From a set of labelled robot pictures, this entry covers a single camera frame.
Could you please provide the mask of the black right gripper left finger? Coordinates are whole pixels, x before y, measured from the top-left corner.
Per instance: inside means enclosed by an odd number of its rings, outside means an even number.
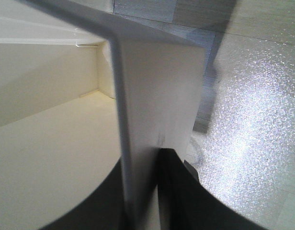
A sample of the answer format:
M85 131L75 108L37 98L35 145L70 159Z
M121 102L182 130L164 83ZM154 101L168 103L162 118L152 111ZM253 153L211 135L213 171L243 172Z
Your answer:
M105 180L83 202L44 230L124 230L124 197L119 160Z

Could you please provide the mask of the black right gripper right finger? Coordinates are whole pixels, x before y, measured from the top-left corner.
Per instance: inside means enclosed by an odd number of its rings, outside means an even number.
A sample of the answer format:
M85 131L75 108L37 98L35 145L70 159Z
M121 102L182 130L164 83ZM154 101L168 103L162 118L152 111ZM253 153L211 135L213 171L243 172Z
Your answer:
M158 199L163 230L261 230L212 196L173 149L158 154Z

